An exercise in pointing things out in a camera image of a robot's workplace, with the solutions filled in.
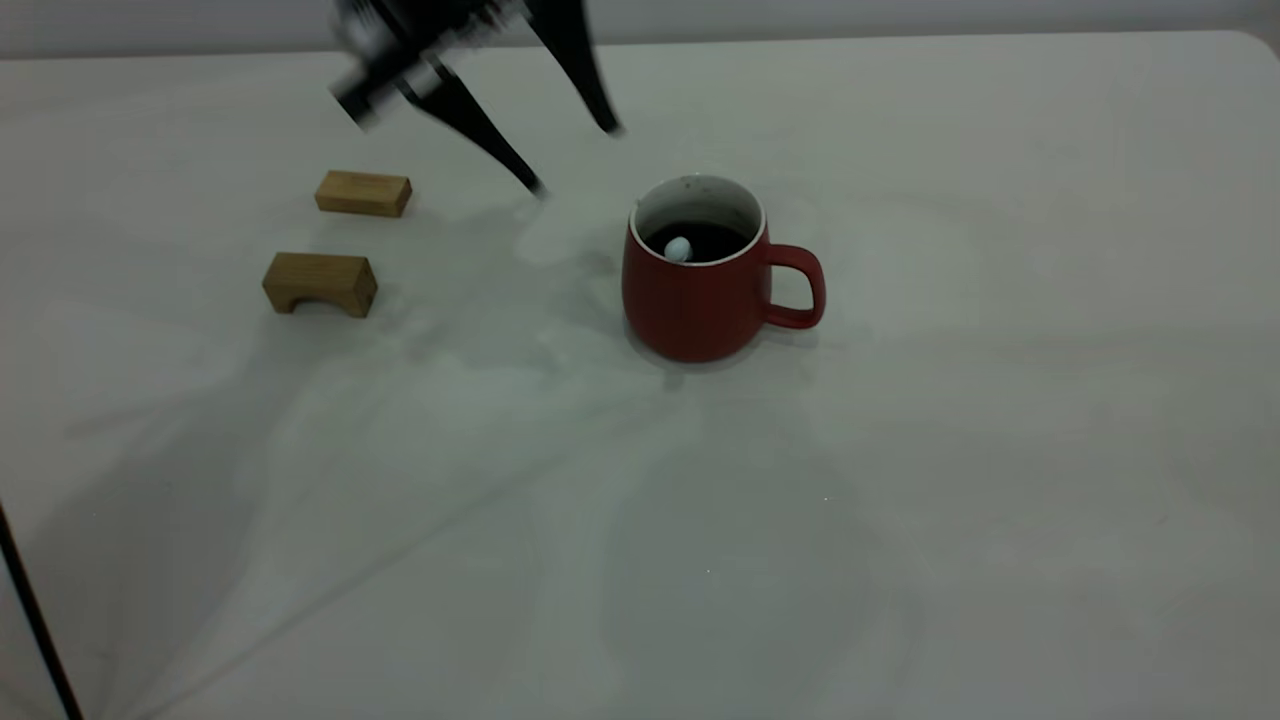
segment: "rectangular wooden block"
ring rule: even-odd
[[[367,258],[276,252],[262,290],[276,313],[289,314],[298,302],[320,300],[352,318],[365,318],[378,295],[378,281]]]
[[[316,206],[329,213],[399,218],[412,193],[413,186],[404,177],[329,170],[316,191]]]

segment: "table surface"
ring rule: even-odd
[[[600,55],[621,140],[541,50],[458,65],[541,201],[362,133],[339,55],[0,64],[0,492],[90,716],[1276,716],[1263,45]],[[694,170],[822,259],[817,331],[628,337],[626,214]],[[276,251],[366,255],[369,319],[273,314]]]

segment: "mug handle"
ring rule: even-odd
[[[796,310],[769,305],[764,315],[764,322],[782,328],[797,331],[809,329],[818,324],[822,314],[827,310],[827,279],[822,274],[822,264],[813,252],[803,247],[791,245],[769,246],[769,265],[782,265],[795,268],[809,278],[809,287],[813,290],[813,310]]]

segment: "red mug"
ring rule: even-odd
[[[713,223],[751,241],[713,263],[673,263],[641,240],[675,223]],[[771,302],[773,265],[809,278],[813,309]],[[813,252],[769,243],[759,199],[716,176],[686,176],[650,190],[636,202],[622,258],[622,306],[645,345],[672,360],[705,363],[751,342],[764,323],[806,329],[827,309],[827,283]]]

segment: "dark liquid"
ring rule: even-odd
[[[658,255],[663,255],[667,243],[684,237],[694,249],[694,255],[686,263],[714,263],[740,252],[751,238],[735,229],[716,223],[673,223],[660,231],[649,233],[644,243]]]

